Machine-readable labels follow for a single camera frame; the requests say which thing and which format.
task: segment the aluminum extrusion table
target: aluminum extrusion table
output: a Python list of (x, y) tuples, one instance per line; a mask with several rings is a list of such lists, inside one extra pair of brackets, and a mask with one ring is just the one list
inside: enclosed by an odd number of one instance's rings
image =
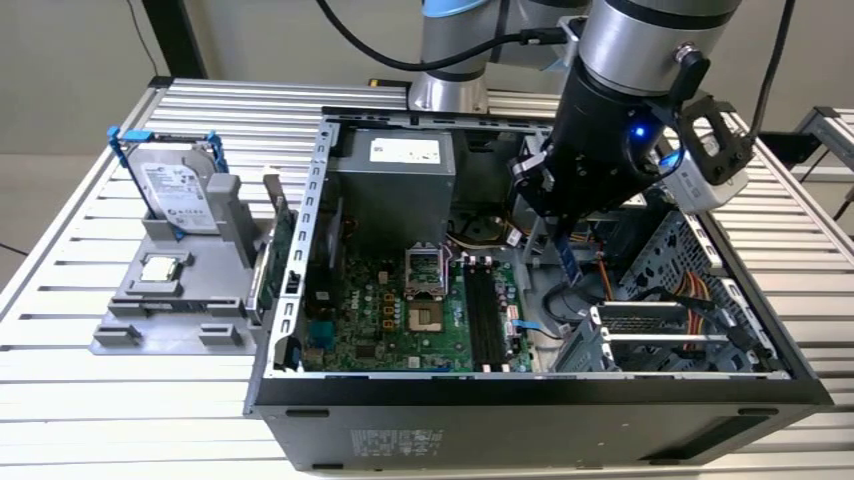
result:
[[(558, 101), (494, 92), (490, 103), (498, 115), (549, 117)], [(146, 91), (123, 127), (175, 134), (217, 130), (243, 180), (241, 196), (255, 215), (273, 215), (262, 168), (279, 169), (297, 205), (324, 105), (404, 109), (405, 91), (177, 80)], [(729, 120), (745, 127), (739, 116)], [(759, 148), (751, 184), (714, 216), (836, 409), (704, 467), (413, 477), (854, 477), (854, 245)], [(251, 357), (98, 357), (87, 350), (143, 237), (143, 212), (129, 173), (106, 149), (0, 294), (0, 478), (302, 476), (265, 423), (242, 417)]]

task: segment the hard drive label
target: hard drive label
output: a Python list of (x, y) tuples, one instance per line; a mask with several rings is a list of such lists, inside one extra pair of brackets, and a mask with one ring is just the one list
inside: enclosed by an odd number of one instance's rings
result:
[(142, 167), (169, 222), (187, 233), (217, 233), (217, 221), (197, 172), (185, 165), (145, 163)]

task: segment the sticker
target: sticker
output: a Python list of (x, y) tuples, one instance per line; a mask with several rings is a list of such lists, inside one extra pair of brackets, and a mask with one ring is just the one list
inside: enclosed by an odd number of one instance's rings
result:
[(424, 163), (440, 165), (440, 140), (376, 138), (372, 141), (372, 162)]
[(352, 430), (357, 457), (436, 457), (445, 430)]
[(171, 303), (142, 303), (141, 307), (146, 310), (173, 310)]
[(142, 168), (167, 221), (187, 233), (218, 233), (197, 172), (162, 163), (145, 163)]
[(520, 245), (520, 240), (522, 240), (522, 232), (514, 228), (508, 235), (508, 245), (516, 247)]

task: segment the blue led light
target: blue led light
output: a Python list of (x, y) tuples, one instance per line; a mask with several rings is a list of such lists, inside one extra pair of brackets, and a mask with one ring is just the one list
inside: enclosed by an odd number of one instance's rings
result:
[(680, 160), (680, 151), (678, 150), (676, 152), (673, 152), (670, 155), (668, 155), (665, 158), (662, 158), (662, 160), (658, 162), (658, 164), (662, 167), (673, 168), (673, 166), (677, 163), (677, 160)]

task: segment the chip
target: chip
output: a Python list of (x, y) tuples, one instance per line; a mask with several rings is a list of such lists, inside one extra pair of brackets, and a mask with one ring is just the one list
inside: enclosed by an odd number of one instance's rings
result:
[(377, 347), (374, 345), (357, 345), (357, 358), (374, 358)]

